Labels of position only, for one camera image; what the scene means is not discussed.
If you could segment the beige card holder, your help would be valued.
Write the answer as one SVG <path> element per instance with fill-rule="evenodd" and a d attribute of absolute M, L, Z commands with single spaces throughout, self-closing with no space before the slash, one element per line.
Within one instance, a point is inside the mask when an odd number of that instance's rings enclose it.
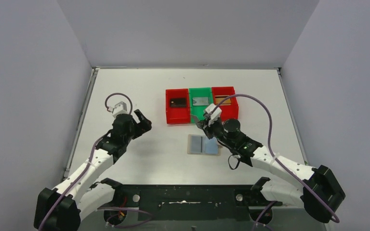
<path fill-rule="evenodd" d="M 190 145 L 190 136 L 192 134 L 188 135 L 188 145 L 187 145 L 187 153 L 192 154 L 189 152 L 189 145 Z M 197 155 L 208 155 L 208 156 L 217 156 L 220 155 L 220 145 L 217 142 L 216 138 L 208 139 L 206 136 L 204 140 L 204 153 L 203 154 L 197 154 Z"/>

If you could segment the silver credit card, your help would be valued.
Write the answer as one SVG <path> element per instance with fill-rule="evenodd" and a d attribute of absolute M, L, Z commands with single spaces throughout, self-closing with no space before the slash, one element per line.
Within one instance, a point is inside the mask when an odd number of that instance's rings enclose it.
<path fill-rule="evenodd" d="M 210 104 L 209 97 L 193 97 L 192 105 L 193 106 L 208 106 Z"/>

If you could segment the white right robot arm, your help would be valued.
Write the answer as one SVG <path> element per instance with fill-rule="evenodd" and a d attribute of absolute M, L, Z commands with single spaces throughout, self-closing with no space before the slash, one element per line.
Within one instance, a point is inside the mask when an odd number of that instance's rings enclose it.
<path fill-rule="evenodd" d="M 259 168 L 284 180 L 282 184 L 265 180 L 254 186 L 252 200 L 257 205 L 277 201 L 302 207 L 315 220 L 322 223 L 339 223 L 337 209 L 346 197 L 332 170 L 297 163 L 281 155 L 275 155 L 269 147 L 253 140 L 240 130 L 237 119 L 224 123 L 220 119 L 196 120 L 196 126 L 208 139 L 217 141 L 236 156 L 239 162 Z"/>

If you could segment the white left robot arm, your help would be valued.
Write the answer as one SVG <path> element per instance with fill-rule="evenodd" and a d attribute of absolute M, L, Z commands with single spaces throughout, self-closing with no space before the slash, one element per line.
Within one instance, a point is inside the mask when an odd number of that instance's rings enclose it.
<path fill-rule="evenodd" d="M 76 231 L 83 220 L 79 203 L 98 177 L 127 151 L 132 140 L 152 129 L 152 122 L 140 110 L 121 111 L 114 116 L 112 128 L 98 138 L 88 159 L 63 182 L 38 195 L 34 228 L 39 231 Z"/>

